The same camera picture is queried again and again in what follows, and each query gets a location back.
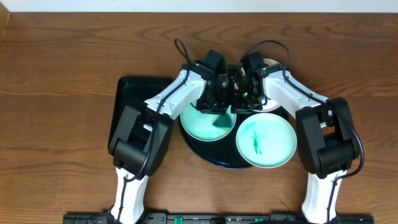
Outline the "white plate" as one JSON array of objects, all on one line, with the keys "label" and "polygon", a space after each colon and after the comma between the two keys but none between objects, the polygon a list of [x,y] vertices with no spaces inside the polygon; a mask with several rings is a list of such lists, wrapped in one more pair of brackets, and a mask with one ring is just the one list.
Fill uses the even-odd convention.
[{"label": "white plate", "polygon": [[[260,69],[262,72],[265,73],[264,78],[263,78],[263,87],[264,87],[264,79],[268,76],[268,72],[277,72],[277,71],[279,71],[279,66],[280,66],[280,64],[278,62],[276,62],[274,64],[271,64],[271,65],[269,65],[267,63],[267,67],[266,68]],[[261,110],[261,111],[252,111],[252,112],[269,112],[269,111],[277,109],[278,107],[279,106],[277,105],[277,103],[267,96],[267,104],[264,104],[263,110]]]}]

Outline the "mint green stained plate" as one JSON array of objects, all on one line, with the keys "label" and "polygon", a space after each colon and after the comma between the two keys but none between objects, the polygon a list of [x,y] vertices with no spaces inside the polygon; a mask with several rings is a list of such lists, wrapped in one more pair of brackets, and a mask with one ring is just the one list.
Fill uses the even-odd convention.
[{"label": "mint green stained plate", "polygon": [[226,110],[225,114],[229,114],[233,119],[233,127],[231,129],[220,129],[212,125],[218,114],[201,113],[195,108],[196,102],[191,102],[180,114],[182,126],[189,136],[200,141],[209,142],[220,140],[232,131],[236,124],[237,116],[231,113],[231,107]]}]

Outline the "green scrubbing sponge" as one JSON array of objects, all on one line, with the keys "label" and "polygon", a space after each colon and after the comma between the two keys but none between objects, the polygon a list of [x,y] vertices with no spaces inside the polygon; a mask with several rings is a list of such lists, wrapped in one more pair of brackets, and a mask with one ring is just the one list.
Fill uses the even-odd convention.
[{"label": "green scrubbing sponge", "polygon": [[229,114],[219,114],[212,125],[220,129],[231,129],[233,127],[233,119]]}]

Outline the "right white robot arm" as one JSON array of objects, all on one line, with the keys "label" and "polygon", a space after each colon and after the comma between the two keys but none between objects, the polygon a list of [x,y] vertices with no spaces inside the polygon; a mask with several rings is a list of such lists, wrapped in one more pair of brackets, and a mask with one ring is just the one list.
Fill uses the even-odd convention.
[{"label": "right white robot arm", "polygon": [[308,172],[302,213],[310,223],[331,223],[341,181],[351,176],[355,159],[364,159],[347,101],[313,92],[279,64],[239,68],[232,78],[246,105],[274,100],[296,122],[292,128],[273,114],[250,116],[236,134],[240,155],[254,166],[274,168],[298,151]]}]

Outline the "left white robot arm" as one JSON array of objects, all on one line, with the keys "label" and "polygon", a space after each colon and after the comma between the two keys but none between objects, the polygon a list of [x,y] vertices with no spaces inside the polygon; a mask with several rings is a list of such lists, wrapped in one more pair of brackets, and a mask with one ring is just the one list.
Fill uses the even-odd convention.
[{"label": "left white robot arm", "polygon": [[108,152],[118,175],[115,223],[136,223],[144,212],[147,181],[167,152],[174,121],[188,106],[202,114],[226,114],[229,102],[220,81],[229,82],[228,66],[189,61],[160,93],[131,100],[114,111]]}]

